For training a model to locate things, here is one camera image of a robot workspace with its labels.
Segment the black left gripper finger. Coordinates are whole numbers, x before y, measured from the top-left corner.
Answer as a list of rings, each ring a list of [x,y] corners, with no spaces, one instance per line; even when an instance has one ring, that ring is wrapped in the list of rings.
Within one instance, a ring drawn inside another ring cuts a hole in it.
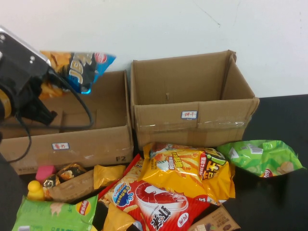
[[[49,126],[56,118],[57,113],[50,111],[39,99],[34,98],[28,104],[28,118]]]
[[[60,88],[63,91],[70,91],[68,82],[53,69],[49,69],[44,77],[44,82]]]

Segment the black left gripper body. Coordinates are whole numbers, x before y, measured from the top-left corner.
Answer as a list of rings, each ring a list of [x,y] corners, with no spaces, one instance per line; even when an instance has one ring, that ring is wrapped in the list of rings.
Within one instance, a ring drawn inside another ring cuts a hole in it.
[[[28,104],[42,92],[41,84],[50,69],[45,61],[17,63],[0,60],[0,116],[28,117]]]

